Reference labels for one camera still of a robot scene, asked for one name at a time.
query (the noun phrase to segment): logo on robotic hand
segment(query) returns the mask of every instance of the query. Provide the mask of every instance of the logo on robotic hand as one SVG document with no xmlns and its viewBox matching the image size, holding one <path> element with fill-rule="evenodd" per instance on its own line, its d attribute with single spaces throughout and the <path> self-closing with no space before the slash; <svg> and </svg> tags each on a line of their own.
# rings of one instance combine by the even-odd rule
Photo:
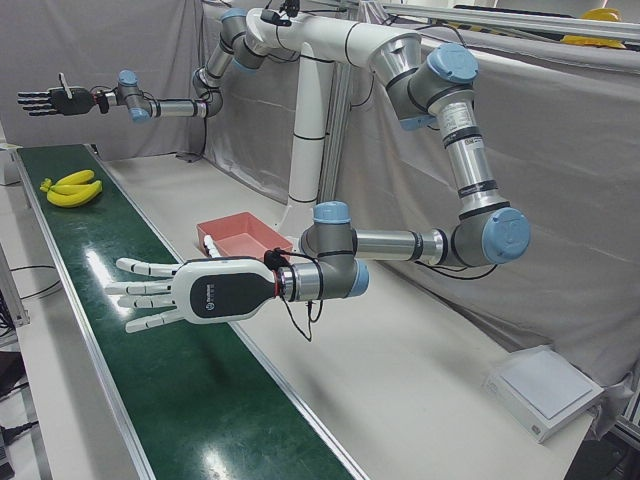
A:
<svg viewBox="0 0 640 480">
<path fill-rule="evenodd" d="M 204 308 L 206 308 L 209 312 L 216 308 L 216 304 L 214 303 L 216 293 L 216 286 L 213 283 L 207 285 L 207 303 Z"/>
</svg>

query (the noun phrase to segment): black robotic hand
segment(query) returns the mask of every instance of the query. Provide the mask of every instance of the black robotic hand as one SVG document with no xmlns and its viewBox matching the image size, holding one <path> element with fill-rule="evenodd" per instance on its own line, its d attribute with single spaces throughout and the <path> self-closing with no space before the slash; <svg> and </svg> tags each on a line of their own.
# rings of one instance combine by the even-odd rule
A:
<svg viewBox="0 0 640 480">
<path fill-rule="evenodd" d="M 33 117 L 44 115 L 82 115 L 96 104 L 96 97 L 86 88 L 69 87 L 59 74 L 60 87 L 46 92 L 19 92 L 18 103 Z"/>
</svg>

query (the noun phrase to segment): robotic arm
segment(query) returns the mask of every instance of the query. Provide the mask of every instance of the robotic arm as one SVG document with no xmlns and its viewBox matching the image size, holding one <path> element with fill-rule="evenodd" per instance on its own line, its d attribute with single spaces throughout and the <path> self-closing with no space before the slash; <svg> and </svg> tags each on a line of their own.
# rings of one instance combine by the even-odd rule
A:
<svg viewBox="0 0 640 480">
<path fill-rule="evenodd" d="M 254 9 L 245 20 L 241 10 L 229 10 L 221 19 L 220 44 L 207 64 L 194 73 L 198 100 L 149 99 L 138 88 L 135 75 L 123 72 L 112 91 L 92 95 L 63 82 L 61 88 L 48 92 L 21 94 L 19 101 L 32 115 L 75 115 L 98 104 L 103 113 L 109 106 L 126 105 L 134 121 L 161 115 L 207 117 L 221 107 L 219 82 L 231 62 L 253 71 L 271 49 L 286 48 L 302 52 L 305 61 L 318 65 L 350 63 L 374 73 L 405 129 L 438 122 L 462 202 L 458 225 L 450 231 L 429 233 L 355 230 L 348 207 L 328 202 L 316 205 L 314 224 L 300 239 L 310 263 L 289 264 L 283 252 L 276 252 L 275 262 L 216 258 L 156 265 L 120 259 L 117 266 L 125 271 L 168 278 L 107 286 L 108 294 L 123 295 L 120 305 L 173 307 L 129 322 L 127 332 L 181 319 L 199 324 L 241 320 L 276 297 L 309 302 L 361 295 L 369 275 L 356 256 L 475 267 L 506 263 L 526 251 L 529 224 L 500 196 L 486 161 L 472 107 L 478 66 L 471 53 L 462 46 L 445 44 L 423 63 L 421 39 L 415 32 L 295 13 L 284 17 Z"/>
<path fill-rule="evenodd" d="M 134 123 L 143 123 L 156 117 L 212 117 L 222 108 L 220 80 L 234 55 L 252 68 L 258 68 L 266 56 L 265 53 L 254 59 L 254 52 L 246 47 L 243 10 L 228 10 L 220 21 L 222 32 L 219 44 L 207 63 L 193 73 L 192 83 L 198 94 L 197 99 L 155 99 L 140 89 L 134 72 L 123 70 L 113 89 L 100 89 L 95 93 L 83 87 L 69 87 L 64 74 L 60 73 L 60 87 L 50 88 L 46 92 L 20 92 L 18 103 L 31 116 L 82 115 L 97 105 L 102 114 L 108 113 L 111 107 L 126 106 Z"/>
</svg>

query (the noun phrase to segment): banana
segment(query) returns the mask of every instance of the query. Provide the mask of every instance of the banana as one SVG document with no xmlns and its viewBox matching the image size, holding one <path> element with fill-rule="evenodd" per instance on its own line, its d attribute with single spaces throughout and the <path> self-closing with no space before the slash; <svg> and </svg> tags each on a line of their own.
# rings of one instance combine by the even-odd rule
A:
<svg viewBox="0 0 640 480">
<path fill-rule="evenodd" d="M 47 200 L 57 207 L 74 208 L 84 205 L 93 200 L 100 192 L 102 192 L 102 181 L 96 180 L 89 185 L 83 185 L 86 188 L 81 189 L 77 193 L 64 195 L 49 188 L 47 192 Z"/>
<path fill-rule="evenodd" d="M 48 190 L 46 190 L 47 192 L 49 190 L 53 190 L 56 193 L 59 193 L 60 195 L 74 195 L 76 193 L 81 193 L 83 191 L 85 191 L 87 188 L 93 188 L 91 186 L 90 183 L 83 183 L 81 185 L 51 185 L 49 187 Z"/>
<path fill-rule="evenodd" d="M 53 182 L 51 181 L 50 178 L 45 178 L 40 184 L 40 190 L 43 191 L 44 193 L 47 193 L 51 188 L 51 183 Z"/>
<path fill-rule="evenodd" d="M 93 170 L 80 170 L 61 178 L 56 182 L 56 185 L 80 185 L 90 182 L 93 177 L 95 177 Z"/>
</svg>

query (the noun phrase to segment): gray curtain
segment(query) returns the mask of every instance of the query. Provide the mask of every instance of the gray curtain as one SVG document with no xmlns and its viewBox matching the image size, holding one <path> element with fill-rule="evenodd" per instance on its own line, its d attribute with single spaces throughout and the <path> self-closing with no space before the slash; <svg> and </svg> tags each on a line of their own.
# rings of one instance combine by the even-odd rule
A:
<svg viewBox="0 0 640 480">
<path fill-rule="evenodd" d="M 475 108 L 489 162 L 502 194 L 532 223 L 531 247 L 478 281 L 388 265 L 507 349 L 551 344 L 596 382 L 617 384 L 640 345 L 640 54 L 463 35 L 480 62 Z M 210 121 L 214 162 L 279 200 L 296 74 L 295 64 L 271 62 L 252 77 L 232 73 L 225 107 Z M 360 72 L 352 104 L 370 86 Z M 363 229 L 451 227 L 460 208 L 439 134 L 403 131 L 377 84 L 351 111 L 337 197 Z"/>
<path fill-rule="evenodd" d="M 30 118 L 16 94 L 58 86 L 58 72 L 70 85 L 113 87 L 127 68 L 157 98 L 190 97 L 201 15 L 197 0 L 2 1 L 0 121 L 7 140 L 23 146 L 95 143 L 105 159 L 199 151 L 202 120 L 134 125 L 124 107 L 108 115 L 95 107 L 87 115 Z"/>
</svg>

